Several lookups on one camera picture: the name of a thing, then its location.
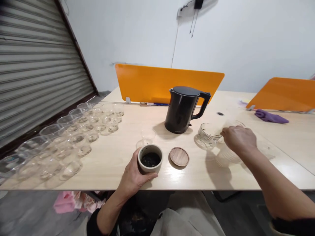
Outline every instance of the black sleeve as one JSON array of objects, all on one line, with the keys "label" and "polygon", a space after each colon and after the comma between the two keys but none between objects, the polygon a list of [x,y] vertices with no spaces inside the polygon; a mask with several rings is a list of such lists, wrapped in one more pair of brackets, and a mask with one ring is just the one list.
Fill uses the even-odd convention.
[{"label": "black sleeve", "polygon": [[[93,212],[93,214],[91,215],[91,218],[89,219],[87,225],[86,225],[86,234],[87,236],[104,236],[98,226],[97,226],[97,222],[96,222],[96,217],[97,214],[99,212],[99,209],[96,209],[96,211]],[[118,223],[116,222],[113,231],[111,232],[111,234],[109,236],[116,236],[118,235],[117,232],[119,232],[118,230]]]},{"label": "black sleeve", "polygon": [[295,236],[314,236],[315,219],[299,219],[294,221],[285,221],[282,219],[273,219],[273,227],[279,233],[291,234]]}]

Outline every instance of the orange desk divider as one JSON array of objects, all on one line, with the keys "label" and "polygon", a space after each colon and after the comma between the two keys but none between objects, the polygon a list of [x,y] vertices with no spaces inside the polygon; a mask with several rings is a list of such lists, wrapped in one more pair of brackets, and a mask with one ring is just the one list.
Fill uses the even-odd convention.
[{"label": "orange desk divider", "polygon": [[209,92],[211,98],[224,78],[223,73],[116,64],[122,99],[132,102],[169,103],[169,90],[188,86]]},{"label": "orange desk divider", "polygon": [[272,78],[246,108],[308,112],[315,108],[315,81]]}]

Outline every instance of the metal shutter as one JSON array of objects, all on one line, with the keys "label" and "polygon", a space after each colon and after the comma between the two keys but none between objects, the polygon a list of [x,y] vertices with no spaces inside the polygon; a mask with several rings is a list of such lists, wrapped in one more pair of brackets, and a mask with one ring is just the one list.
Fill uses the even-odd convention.
[{"label": "metal shutter", "polygon": [[53,0],[0,6],[0,147],[93,92]]}]

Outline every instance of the ceramic cup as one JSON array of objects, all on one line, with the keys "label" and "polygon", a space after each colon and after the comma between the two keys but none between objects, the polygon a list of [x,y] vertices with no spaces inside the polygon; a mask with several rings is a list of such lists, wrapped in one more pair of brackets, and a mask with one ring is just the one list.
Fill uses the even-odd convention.
[{"label": "ceramic cup", "polygon": [[[158,157],[160,158],[160,162],[154,167],[146,167],[141,162],[142,158],[146,154],[149,154],[149,153],[156,153],[158,155]],[[160,171],[160,169],[161,169],[162,161],[163,161],[163,152],[162,152],[161,148],[159,148],[157,145],[148,144],[148,145],[143,146],[140,149],[140,151],[139,151],[138,163],[139,163],[140,168],[146,173],[149,173],[149,172],[156,172],[156,173],[158,173]]]}]

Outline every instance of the round wooden lid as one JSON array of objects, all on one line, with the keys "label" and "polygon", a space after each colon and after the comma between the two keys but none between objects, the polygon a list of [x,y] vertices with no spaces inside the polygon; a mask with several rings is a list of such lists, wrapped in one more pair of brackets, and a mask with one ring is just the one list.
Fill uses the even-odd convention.
[{"label": "round wooden lid", "polygon": [[173,148],[170,151],[170,158],[175,165],[180,167],[184,167],[189,163],[189,155],[181,147]]}]

